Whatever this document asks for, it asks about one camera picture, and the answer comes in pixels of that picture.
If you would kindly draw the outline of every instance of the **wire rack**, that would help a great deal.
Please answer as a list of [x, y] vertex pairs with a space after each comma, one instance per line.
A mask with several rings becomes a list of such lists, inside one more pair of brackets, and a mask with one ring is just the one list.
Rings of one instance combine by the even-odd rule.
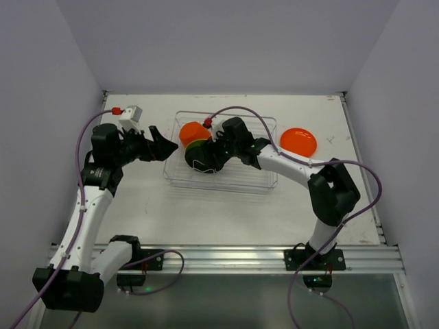
[[[180, 111], [176, 113], [171, 140], [178, 144], [175, 151], [165, 163], [163, 176], [173, 186], [202, 188], [208, 190], [234, 191], [242, 193], [265, 194], [277, 185], [277, 173], [258, 170], [241, 163], [240, 159], [230, 159], [217, 173], [200, 173], [185, 161], [185, 148], [178, 137], [181, 127], [191, 121], [202, 123], [210, 114], [208, 112]], [[219, 114], [213, 123], [236, 117], [235, 114]], [[239, 115], [255, 138], [266, 137], [267, 133], [259, 120], [252, 116]], [[264, 117], [271, 134], [276, 138], [276, 119]]]

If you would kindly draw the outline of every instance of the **red cable connector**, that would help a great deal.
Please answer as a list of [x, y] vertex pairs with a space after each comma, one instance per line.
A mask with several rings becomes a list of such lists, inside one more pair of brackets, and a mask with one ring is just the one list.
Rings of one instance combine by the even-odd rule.
[[207, 129], [212, 128], [212, 119], [206, 118], [206, 120], [204, 120], [203, 127], [207, 128]]
[[123, 110], [121, 108], [112, 108], [111, 113], [112, 115], [121, 115]]

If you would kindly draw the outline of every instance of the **white table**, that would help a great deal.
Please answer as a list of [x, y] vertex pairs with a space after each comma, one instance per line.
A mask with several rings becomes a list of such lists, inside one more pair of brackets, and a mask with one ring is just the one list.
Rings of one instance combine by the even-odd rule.
[[[275, 117], [278, 137], [290, 127], [314, 134], [318, 150], [313, 158], [356, 159], [354, 145], [339, 97], [288, 95], [110, 95], [106, 109], [138, 105], [141, 127], [156, 125], [170, 138], [179, 110], [215, 112], [232, 105], [247, 106]], [[102, 123], [117, 123], [106, 115]], [[293, 245], [306, 243], [316, 222], [308, 191], [279, 176], [267, 195], [172, 187], [163, 177], [163, 162], [133, 162], [100, 228], [97, 243], [116, 234], [136, 235], [142, 244], [163, 245]], [[348, 166], [361, 200], [368, 204], [366, 187], [357, 167]], [[338, 237], [342, 245], [377, 245], [379, 236], [372, 212], [350, 222]]]

